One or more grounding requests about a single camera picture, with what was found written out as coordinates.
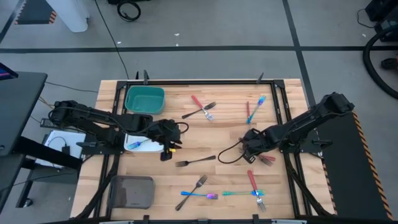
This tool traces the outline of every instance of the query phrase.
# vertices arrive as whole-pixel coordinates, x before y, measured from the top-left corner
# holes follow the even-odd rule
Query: silver fork
[[[189,194],[187,195],[187,197],[185,197],[184,200],[182,200],[182,202],[180,202],[180,203],[175,207],[175,210],[176,210],[176,211],[179,211],[179,210],[182,208],[182,205],[184,205],[185,202],[188,200],[189,196],[191,196],[192,193],[193,193],[198,187],[201,187],[201,186],[206,182],[206,180],[207,180],[207,176],[206,176],[206,175],[203,175],[202,177],[200,177],[200,179],[198,180],[198,182],[197,182],[195,188],[191,191],[191,193],[189,193]]]
[[[199,102],[199,100],[198,100],[194,95],[192,95],[191,97],[192,97],[192,99],[194,100],[194,102],[201,108],[201,110],[203,110],[203,112],[205,112],[206,118],[207,118],[209,121],[214,121],[214,117],[213,117],[209,112],[207,112],[207,110],[205,110],[205,108],[201,105],[201,103]]]
[[[248,170],[248,175],[249,175],[249,179],[250,179],[251,185],[253,186],[253,189],[254,189],[254,191],[256,192],[256,196],[257,196],[256,202],[257,202],[257,205],[258,205],[258,207],[261,209],[262,212],[265,212],[265,211],[266,211],[266,206],[264,205],[264,202],[263,202],[262,199],[260,198],[259,191],[258,191],[258,189],[257,189],[257,185],[256,185],[256,182],[254,181],[254,176],[253,176],[253,173],[251,172],[251,170]]]

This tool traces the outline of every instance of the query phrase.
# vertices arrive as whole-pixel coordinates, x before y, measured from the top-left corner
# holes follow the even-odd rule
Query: chair wheel
[[[25,205],[24,205],[24,208],[29,207],[31,205],[33,205],[33,200],[30,199],[30,198],[27,198],[26,202],[25,202]]]

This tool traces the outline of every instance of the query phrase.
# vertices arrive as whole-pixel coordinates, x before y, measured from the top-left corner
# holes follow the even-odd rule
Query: green plastic bowl
[[[132,86],[124,101],[127,109],[140,114],[161,114],[164,104],[164,90],[153,86]]]

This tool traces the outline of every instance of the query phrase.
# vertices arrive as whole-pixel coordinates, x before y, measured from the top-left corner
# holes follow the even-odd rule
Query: black desk
[[[0,81],[0,212],[21,167],[35,167],[34,160],[25,158],[26,155],[73,170],[79,170],[81,165],[81,160],[75,157],[21,136],[43,90],[47,74],[18,74],[19,78]]]

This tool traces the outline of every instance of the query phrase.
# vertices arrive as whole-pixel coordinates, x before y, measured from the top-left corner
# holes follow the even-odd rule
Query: power adapter
[[[70,154],[70,147],[69,146],[63,146],[62,147],[62,152],[65,153],[66,155]]]

